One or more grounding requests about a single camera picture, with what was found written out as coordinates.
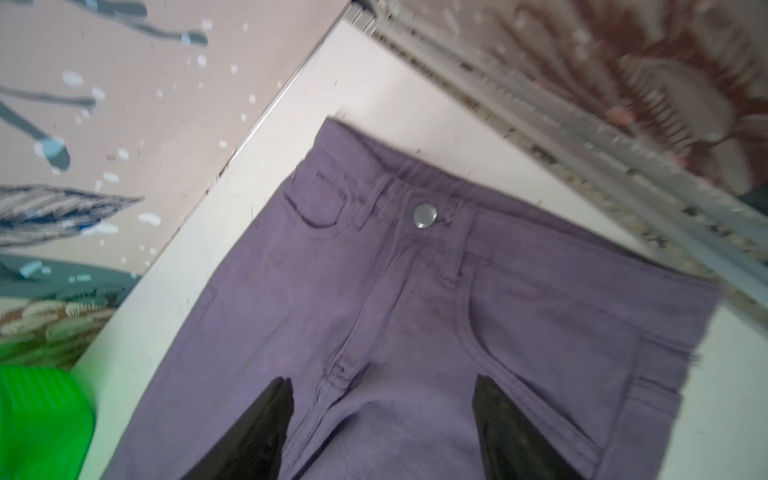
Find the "metal button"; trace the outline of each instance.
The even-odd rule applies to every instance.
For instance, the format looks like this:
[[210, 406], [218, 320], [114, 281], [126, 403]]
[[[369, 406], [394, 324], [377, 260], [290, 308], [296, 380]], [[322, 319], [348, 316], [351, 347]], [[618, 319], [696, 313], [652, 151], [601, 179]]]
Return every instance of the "metal button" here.
[[437, 218], [437, 209], [432, 204], [418, 204], [413, 209], [413, 223], [418, 228], [430, 228]]

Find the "floral wallpaper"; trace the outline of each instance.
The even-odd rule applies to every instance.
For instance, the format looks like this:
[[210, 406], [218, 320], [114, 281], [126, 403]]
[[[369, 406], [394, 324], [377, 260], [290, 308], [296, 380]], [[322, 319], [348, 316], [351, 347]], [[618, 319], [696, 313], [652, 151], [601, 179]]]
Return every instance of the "floral wallpaper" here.
[[0, 363], [74, 363], [345, 4], [0, 0]]
[[395, 2], [768, 214], [768, 4]]

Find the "purple pants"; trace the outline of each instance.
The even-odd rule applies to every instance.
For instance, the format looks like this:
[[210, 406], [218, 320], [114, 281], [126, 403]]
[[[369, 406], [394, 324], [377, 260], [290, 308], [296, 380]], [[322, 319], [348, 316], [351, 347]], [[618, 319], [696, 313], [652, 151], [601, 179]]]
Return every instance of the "purple pants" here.
[[585, 478], [655, 478], [718, 298], [327, 120], [211, 277], [103, 478], [180, 478], [277, 376], [295, 402], [281, 478], [484, 478], [478, 374]]

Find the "white surface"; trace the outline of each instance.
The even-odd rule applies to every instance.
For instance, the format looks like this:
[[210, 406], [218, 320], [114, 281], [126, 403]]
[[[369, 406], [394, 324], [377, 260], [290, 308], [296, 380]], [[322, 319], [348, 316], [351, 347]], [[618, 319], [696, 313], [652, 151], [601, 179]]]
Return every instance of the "white surface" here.
[[[341, 24], [75, 367], [97, 409], [81, 480], [103, 472], [208, 277], [329, 114], [454, 174], [541, 201], [605, 237], [644, 249], [447, 95]], [[721, 308], [700, 354], [662, 478], [768, 477], [768, 342]]]

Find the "green plastic container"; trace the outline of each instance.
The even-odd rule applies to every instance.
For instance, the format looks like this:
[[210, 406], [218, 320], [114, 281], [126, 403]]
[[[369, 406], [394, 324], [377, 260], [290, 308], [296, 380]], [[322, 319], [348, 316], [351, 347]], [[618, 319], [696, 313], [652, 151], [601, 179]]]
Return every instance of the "green plastic container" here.
[[63, 370], [0, 366], [0, 479], [75, 480], [94, 414]]

